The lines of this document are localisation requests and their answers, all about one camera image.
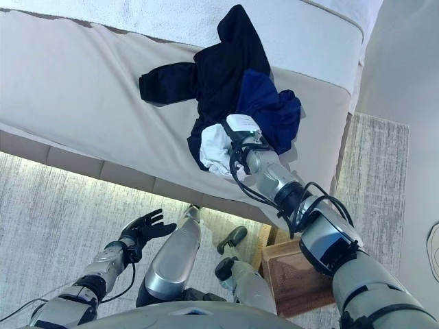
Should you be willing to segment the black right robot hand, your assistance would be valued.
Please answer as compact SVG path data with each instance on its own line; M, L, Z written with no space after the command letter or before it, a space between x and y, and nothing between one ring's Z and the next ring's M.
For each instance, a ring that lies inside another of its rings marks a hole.
M233 145L233 148L235 148L236 145L241 144L241 138L237 132L232 130L232 128L227 123L226 119L222 121L223 128L228 135L228 137L231 139L231 144Z

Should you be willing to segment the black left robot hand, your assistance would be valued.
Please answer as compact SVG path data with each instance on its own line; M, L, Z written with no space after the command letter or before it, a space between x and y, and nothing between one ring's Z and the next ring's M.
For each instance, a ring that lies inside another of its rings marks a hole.
M128 248L140 254L148 241L161 238L174 232L176 223L166 224L161 208L143 215L125 226L119 240Z

